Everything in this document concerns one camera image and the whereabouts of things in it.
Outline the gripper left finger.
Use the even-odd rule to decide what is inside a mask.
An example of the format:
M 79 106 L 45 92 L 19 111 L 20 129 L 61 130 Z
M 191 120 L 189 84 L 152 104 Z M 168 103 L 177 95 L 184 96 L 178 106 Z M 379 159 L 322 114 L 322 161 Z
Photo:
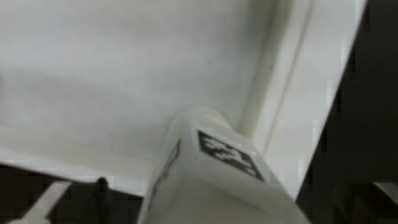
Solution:
M 111 188 L 104 177 L 93 183 L 52 183 L 17 224 L 114 224 Z

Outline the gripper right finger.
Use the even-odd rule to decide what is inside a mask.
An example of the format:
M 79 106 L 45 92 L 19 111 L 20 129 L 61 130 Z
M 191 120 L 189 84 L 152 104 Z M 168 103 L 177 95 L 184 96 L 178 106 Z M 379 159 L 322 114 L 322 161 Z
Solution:
M 398 224 L 397 183 L 342 183 L 337 186 L 333 224 Z

